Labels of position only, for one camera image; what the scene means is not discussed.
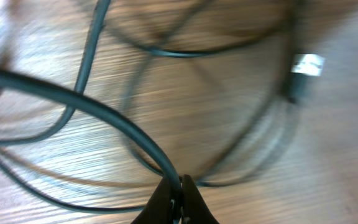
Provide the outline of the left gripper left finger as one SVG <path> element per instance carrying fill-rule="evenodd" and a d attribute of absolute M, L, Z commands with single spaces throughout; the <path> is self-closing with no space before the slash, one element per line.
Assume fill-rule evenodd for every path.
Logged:
<path fill-rule="evenodd" d="M 172 190 L 166 178 L 163 178 L 147 202 L 145 208 L 131 224 L 172 224 Z"/>

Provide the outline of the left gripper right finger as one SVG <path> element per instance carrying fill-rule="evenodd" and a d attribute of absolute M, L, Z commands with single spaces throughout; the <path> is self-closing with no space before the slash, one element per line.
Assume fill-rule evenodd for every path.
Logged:
<path fill-rule="evenodd" d="M 219 224 L 209 211 L 190 175 L 182 178 L 182 218 L 184 224 Z"/>

